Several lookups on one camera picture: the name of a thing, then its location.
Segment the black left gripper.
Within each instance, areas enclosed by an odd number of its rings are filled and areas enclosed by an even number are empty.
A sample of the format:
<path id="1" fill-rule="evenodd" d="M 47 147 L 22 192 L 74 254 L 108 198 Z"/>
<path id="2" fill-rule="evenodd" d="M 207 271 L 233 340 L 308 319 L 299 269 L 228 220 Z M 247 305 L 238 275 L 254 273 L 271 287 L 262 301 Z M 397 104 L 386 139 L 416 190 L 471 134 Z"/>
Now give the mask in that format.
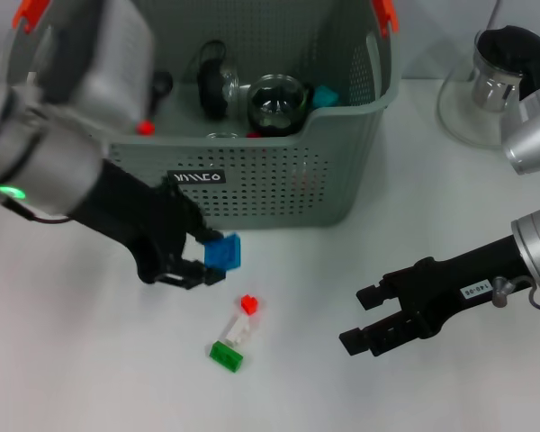
<path id="1" fill-rule="evenodd" d="M 205 245 L 224 238 L 201 208 L 165 181 L 151 187 L 111 162 L 69 218 L 112 239 L 132 254 L 139 279 L 191 290 L 226 278 L 224 270 L 183 259 L 186 237 Z"/>

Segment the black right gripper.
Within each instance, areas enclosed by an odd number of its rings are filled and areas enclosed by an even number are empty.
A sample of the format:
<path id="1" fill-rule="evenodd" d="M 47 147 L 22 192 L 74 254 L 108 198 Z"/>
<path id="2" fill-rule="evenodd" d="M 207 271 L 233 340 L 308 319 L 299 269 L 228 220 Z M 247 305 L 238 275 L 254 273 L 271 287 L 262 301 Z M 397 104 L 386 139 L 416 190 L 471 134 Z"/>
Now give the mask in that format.
<path id="1" fill-rule="evenodd" d="M 526 274 L 527 267 L 511 236 L 446 261 L 424 258 L 356 293 L 366 311 L 398 298 L 401 312 L 343 332 L 339 340 L 351 356 L 366 351 L 380 356 L 416 338 L 432 338 L 455 314 L 489 302 L 493 291 L 486 284 L 493 284 L 497 277 L 512 279 Z"/>

